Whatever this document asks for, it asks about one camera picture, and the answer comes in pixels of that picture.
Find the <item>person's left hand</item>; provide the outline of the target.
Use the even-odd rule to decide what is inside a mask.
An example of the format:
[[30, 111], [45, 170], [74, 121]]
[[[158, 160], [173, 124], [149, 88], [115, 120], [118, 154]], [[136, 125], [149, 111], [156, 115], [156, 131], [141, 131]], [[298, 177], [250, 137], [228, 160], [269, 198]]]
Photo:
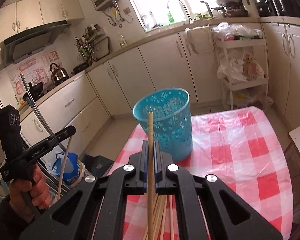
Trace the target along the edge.
[[49, 208], [50, 198], [46, 177], [37, 164], [31, 181], [15, 179], [10, 184], [10, 206], [28, 223], [34, 218], [34, 211]]

